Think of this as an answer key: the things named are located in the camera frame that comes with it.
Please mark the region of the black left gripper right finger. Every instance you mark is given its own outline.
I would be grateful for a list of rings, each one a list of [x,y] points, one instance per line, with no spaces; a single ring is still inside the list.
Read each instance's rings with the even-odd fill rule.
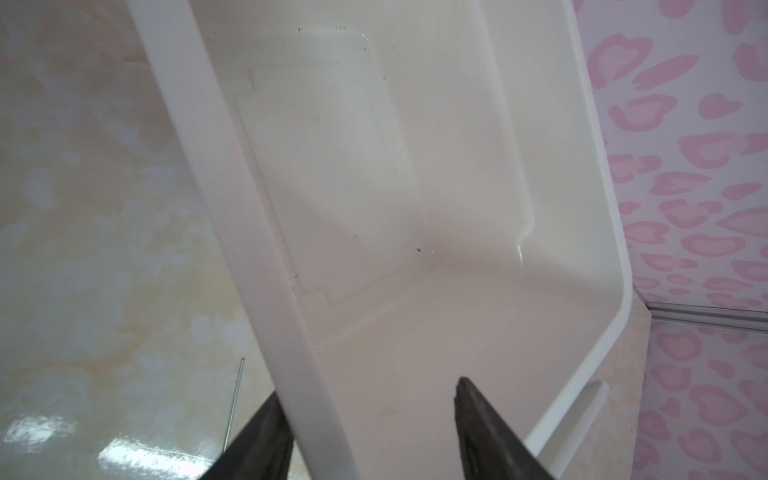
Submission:
[[[467,377],[456,385],[454,417],[465,479],[553,480]]]

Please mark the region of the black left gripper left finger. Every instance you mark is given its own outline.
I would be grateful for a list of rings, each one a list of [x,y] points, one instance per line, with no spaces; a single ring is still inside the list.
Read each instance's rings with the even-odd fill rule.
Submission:
[[[294,435],[273,392],[200,480],[287,480]]]

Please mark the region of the white plastic storage bin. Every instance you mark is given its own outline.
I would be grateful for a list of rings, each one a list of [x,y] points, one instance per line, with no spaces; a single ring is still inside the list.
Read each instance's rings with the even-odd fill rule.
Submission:
[[[315,479],[459,479],[470,379],[553,476],[627,247],[569,1],[132,1]]]

